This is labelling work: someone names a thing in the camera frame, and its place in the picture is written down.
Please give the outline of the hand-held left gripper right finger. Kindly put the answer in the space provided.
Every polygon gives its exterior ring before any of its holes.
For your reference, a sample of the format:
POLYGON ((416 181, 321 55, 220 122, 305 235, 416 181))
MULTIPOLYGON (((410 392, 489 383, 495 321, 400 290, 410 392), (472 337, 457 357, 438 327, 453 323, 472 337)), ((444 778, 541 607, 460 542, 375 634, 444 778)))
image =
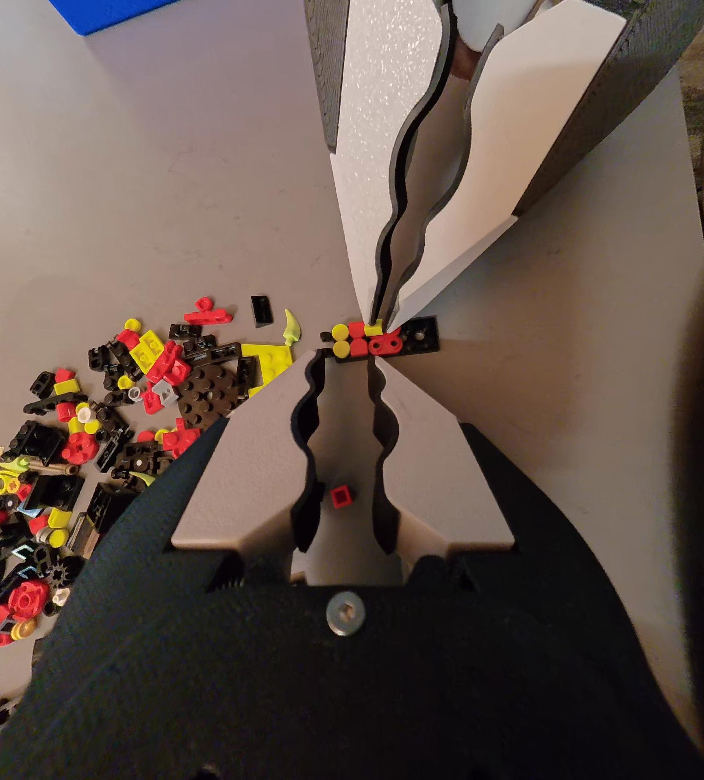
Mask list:
POLYGON ((375 538, 405 573, 422 558, 510 552, 513 533, 459 420, 381 357, 367 365, 381 445, 375 538))

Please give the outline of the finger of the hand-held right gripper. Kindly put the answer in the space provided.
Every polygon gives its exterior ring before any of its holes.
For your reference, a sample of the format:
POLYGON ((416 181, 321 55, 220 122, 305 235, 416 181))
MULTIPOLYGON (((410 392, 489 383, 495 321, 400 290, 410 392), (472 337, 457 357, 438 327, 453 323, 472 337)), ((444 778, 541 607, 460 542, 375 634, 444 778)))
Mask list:
POLYGON ((330 161, 351 278, 364 320, 386 286, 382 245, 399 211, 396 172, 439 85, 451 33, 446 2, 349 3, 336 150, 330 161))
POLYGON ((464 109, 467 150, 420 228, 416 268, 387 326, 416 316, 517 221, 517 204, 625 24, 591 2, 558 2, 493 44, 464 109))

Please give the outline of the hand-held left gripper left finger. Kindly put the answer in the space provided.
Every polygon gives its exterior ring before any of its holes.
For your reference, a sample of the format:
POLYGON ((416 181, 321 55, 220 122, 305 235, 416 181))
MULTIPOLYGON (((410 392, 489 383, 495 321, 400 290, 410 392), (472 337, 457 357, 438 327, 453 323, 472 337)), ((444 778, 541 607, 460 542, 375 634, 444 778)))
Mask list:
POLYGON ((326 353, 310 351, 233 411, 172 534, 178 549, 267 559, 287 579, 318 531, 326 486, 308 442, 317 430, 326 353))

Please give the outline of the partly built lego model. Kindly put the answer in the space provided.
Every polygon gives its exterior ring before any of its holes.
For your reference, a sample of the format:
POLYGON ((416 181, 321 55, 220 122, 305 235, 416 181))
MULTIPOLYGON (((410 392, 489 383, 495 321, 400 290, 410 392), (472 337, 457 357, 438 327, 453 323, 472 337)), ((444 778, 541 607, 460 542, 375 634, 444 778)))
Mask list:
POLYGON ((363 321, 349 321, 321 331, 323 349, 339 364, 361 362, 369 357, 392 358, 437 353, 440 348, 435 315, 414 317, 383 335, 367 338, 363 321))

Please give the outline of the pile of loose lego pieces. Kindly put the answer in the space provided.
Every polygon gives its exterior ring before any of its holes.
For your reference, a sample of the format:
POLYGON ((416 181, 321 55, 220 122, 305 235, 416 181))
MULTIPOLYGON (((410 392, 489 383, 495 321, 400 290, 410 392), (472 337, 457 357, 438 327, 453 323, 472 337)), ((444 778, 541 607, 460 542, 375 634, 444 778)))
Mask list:
POLYGON ((26 488, 0 502, 0 648, 59 613, 22 697, 0 697, 6 743, 37 742, 108 718, 200 722, 246 697, 246 681, 276 680, 277 652, 296 641, 287 577, 274 562, 231 551, 178 549, 172 534, 220 439, 179 418, 157 440, 135 440, 116 408, 55 393, 28 405, 83 408, 68 431, 28 420, 2 459, 3 483, 26 488))

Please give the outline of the blue plastic box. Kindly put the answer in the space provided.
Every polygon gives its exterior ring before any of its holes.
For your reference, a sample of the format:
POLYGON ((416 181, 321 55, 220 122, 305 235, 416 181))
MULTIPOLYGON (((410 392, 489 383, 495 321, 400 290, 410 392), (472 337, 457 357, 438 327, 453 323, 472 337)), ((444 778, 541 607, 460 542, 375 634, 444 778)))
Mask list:
POLYGON ((50 1, 70 28, 89 36, 176 1, 50 1))

